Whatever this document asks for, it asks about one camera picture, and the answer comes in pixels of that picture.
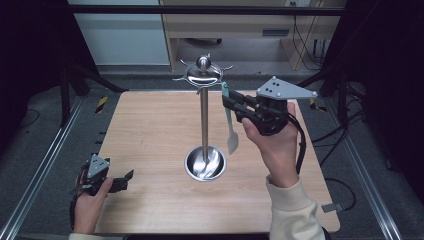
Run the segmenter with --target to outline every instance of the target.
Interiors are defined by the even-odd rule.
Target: finger
[[[252,123],[252,121],[250,121],[250,119],[248,118],[243,118],[241,122],[243,124],[243,128],[244,128],[244,131],[246,132],[247,138],[249,138],[252,142],[254,142],[256,138],[255,136],[259,134],[258,129]]]
[[[82,170],[78,176],[75,178],[75,185],[79,185],[79,184],[83,184],[83,178],[84,178],[84,174],[86,172],[86,169]]]
[[[287,111],[296,117],[296,105],[293,102],[287,103]]]
[[[96,196],[104,199],[107,196],[107,193],[109,192],[110,188],[112,187],[112,183],[113,183],[113,178],[108,177],[106,178],[106,180],[103,182],[102,186],[100,186],[99,191],[97,192]]]

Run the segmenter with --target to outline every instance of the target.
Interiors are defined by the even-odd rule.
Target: hand
[[[74,233],[91,235],[96,229],[97,221],[103,208],[103,202],[112,187],[113,178],[106,178],[95,196],[83,193],[75,206]]]
[[[296,116],[294,103],[287,103],[287,110]],[[268,168],[272,183],[288,188],[299,181],[296,173],[297,128],[288,123],[278,134],[262,136],[256,126],[247,118],[242,119],[243,127],[249,138],[261,152]]]

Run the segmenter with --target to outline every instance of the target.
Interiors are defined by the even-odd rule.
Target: metal stand
[[[174,80],[184,80],[198,88],[202,121],[202,145],[193,148],[187,154],[184,161],[185,169],[187,174],[197,181],[213,181],[222,176],[227,160],[220,149],[208,143],[208,91],[209,87],[221,84],[223,71],[232,67],[221,70],[212,64],[209,55],[199,57],[192,65],[181,62],[187,66],[187,70],[182,78]]]

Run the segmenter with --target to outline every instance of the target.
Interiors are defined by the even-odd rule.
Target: round metal base
[[[203,161],[203,147],[198,146],[187,154],[184,165],[190,177],[201,182],[210,182],[221,177],[227,167],[224,153],[214,146],[208,147],[208,163]]]

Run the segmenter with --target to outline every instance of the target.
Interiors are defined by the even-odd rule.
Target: metal pole
[[[200,90],[200,112],[202,117],[202,147],[203,161],[209,164],[208,157],[208,88],[204,87]]]
[[[296,15],[344,16],[361,14],[360,10],[319,7],[266,6],[193,6],[193,5],[47,5],[44,10],[91,14],[218,14],[218,15]]]

